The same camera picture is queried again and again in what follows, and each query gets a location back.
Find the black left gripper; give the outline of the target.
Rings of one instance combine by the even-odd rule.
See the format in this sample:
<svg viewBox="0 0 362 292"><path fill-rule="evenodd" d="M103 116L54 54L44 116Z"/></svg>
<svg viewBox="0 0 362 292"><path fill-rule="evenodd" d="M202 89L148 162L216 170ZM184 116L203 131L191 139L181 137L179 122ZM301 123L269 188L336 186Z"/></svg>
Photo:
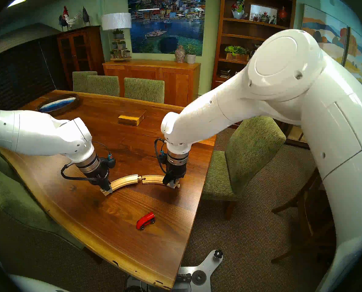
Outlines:
<svg viewBox="0 0 362 292"><path fill-rule="evenodd" d="M106 163L101 163L95 170L87 172L87 178L89 183L94 186L98 186L105 191L105 193L112 193L112 187L109 181L109 167Z"/></svg>

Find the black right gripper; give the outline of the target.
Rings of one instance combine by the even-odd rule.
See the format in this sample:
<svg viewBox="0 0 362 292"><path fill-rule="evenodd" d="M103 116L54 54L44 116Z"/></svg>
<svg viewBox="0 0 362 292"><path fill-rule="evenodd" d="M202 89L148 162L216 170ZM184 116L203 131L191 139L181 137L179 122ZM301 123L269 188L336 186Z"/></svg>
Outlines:
<svg viewBox="0 0 362 292"><path fill-rule="evenodd" d="M171 163L166 164L166 174L163 178L163 185L170 188L176 187L176 180L183 178L186 174L186 164L173 165Z"/></svg>

